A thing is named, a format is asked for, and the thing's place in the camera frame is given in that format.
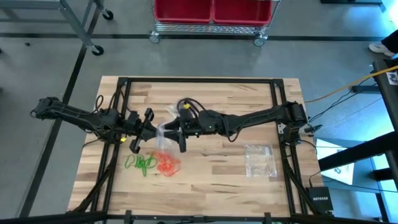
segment gray floor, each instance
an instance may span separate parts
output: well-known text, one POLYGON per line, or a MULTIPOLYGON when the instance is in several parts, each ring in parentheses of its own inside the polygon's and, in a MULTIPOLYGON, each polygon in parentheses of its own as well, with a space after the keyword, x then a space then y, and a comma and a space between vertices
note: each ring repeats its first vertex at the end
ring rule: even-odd
MULTIPOLYGON (((81 16, 84 4, 70 2, 81 16)), ((145 34, 152 29, 147 0, 114 0, 105 4, 114 12, 115 20, 100 17, 95 34, 145 34)), ((44 16, 43 12, 20 13, 44 16)), ((45 15, 59 16, 57 12, 45 15)), ((271 35, 382 37, 391 31, 377 6, 284 0, 271 35)), ((72 30, 66 24, 6 23, 0 24, 0 32, 72 30)), ((370 53, 367 42, 268 41, 259 48, 248 40, 161 40, 159 45, 146 39, 94 41, 106 53, 100 57, 86 54, 70 100, 70 105, 87 110, 93 107, 102 75, 295 77, 300 79, 304 98, 311 100, 368 74, 371 62, 384 58, 370 53)), ((62 97, 80 47, 78 39, 0 39, 4 51, 0 55, 0 86, 4 88, 0 94, 0 218, 18 214, 52 124, 30 118, 29 112, 39 98, 62 97)), ((321 112, 343 93, 306 105, 308 114, 321 112)), ((314 123, 327 126, 317 136, 359 141, 373 138, 390 125, 379 98, 358 95, 325 113, 314 123)), ((85 133, 76 127, 62 124, 31 215, 65 211, 84 138, 85 133)))

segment metal cart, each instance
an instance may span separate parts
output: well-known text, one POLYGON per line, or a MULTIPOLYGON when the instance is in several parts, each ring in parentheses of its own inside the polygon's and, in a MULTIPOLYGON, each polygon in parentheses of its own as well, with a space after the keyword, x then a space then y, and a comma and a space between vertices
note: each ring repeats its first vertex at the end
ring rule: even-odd
POLYGON ((269 22, 262 26, 242 26, 242 25, 231 25, 231 24, 215 24, 214 18, 212 17, 208 24, 193 24, 193 23, 178 23, 178 22, 161 22, 157 19, 156 14, 156 0, 150 0, 150 6, 152 8, 152 15, 154 18, 154 30, 150 30, 149 40, 157 44, 160 41, 159 32, 211 32, 219 34, 250 34, 254 35, 254 45, 262 46, 268 38, 268 31, 271 26, 272 20, 274 19, 275 13, 279 7, 281 0, 258 0, 258 2, 269 1, 271 4, 271 16, 269 22))
POLYGON ((102 55, 104 49, 92 43, 89 34, 85 30, 85 25, 90 13, 91 7, 95 3, 106 20, 113 19, 113 13, 107 10, 102 0, 88 0, 85 9, 85 14, 81 22, 73 12, 72 8, 66 0, 0 0, 0 9, 2 9, 8 16, 8 19, 1 19, 0 22, 67 22, 71 25, 76 35, 83 41, 83 43, 92 51, 94 55, 102 55), (54 21, 50 19, 21 19, 11 9, 53 9, 59 10, 64 16, 65 20, 54 21))

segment wooden table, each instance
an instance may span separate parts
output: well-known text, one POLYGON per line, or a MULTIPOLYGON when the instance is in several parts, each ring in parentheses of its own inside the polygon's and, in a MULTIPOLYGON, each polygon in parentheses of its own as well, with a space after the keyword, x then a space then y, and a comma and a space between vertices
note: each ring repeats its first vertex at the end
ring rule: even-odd
MULTIPOLYGON (((109 104, 118 78, 103 77, 101 80, 98 94, 104 95, 104 108, 109 104)), ((303 103, 299 80, 287 78, 284 84, 287 99, 303 103)), ((194 98, 209 110, 236 115, 272 107, 268 84, 159 82, 133 83, 128 107, 138 111, 141 118, 146 108, 152 108, 155 113, 152 123, 158 124, 173 120, 166 106, 183 97, 194 98)), ((86 142, 94 139, 95 136, 88 134, 86 142)), ((273 217, 290 216, 275 123, 244 129, 232 143, 219 135, 187 139, 186 153, 179 153, 178 146, 175 148, 182 168, 173 177, 165 177, 157 169, 149 169, 147 177, 142 176, 140 169, 126 169, 124 163, 132 154, 129 150, 132 139, 128 138, 120 147, 110 214, 122 215, 126 210, 132 210, 134 215, 262 217, 264 212, 270 212, 273 217), (244 146, 247 144, 272 146, 277 177, 246 177, 244 146)), ((302 139, 312 141, 308 136, 302 136, 302 139)), ((75 208, 94 186, 102 150, 103 142, 83 149, 68 209, 75 208)), ((155 150, 155 139, 141 142, 140 154, 145 157, 155 150)), ((308 186, 310 175, 319 171, 315 150, 303 143, 297 146, 297 154, 303 184, 308 186)), ((312 182, 322 186, 321 175, 313 177, 312 182)), ((298 193, 294 184, 292 186, 299 212, 298 193)), ((99 205, 102 205, 103 194, 104 190, 99 205)))

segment red plastic crate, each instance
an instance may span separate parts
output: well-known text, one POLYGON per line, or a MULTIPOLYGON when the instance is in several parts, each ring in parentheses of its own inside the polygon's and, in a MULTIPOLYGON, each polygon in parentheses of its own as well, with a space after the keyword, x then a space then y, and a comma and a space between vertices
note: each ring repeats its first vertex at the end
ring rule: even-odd
POLYGON ((207 24, 212 0, 155 0, 155 18, 160 22, 207 24))
POLYGON ((215 24, 263 26, 271 21, 271 1, 214 0, 215 24))

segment shoe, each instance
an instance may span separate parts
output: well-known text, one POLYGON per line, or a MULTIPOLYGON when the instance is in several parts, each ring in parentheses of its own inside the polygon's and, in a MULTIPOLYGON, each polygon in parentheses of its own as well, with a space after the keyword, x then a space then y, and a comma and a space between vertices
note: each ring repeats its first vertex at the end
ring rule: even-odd
POLYGON ((393 57, 395 56, 395 53, 391 52, 386 46, 384 46, 382 43, 373 43, 369 44, 369 49, 373 51, 374 53, 383 53, 384 55, 388 57, 393 57))

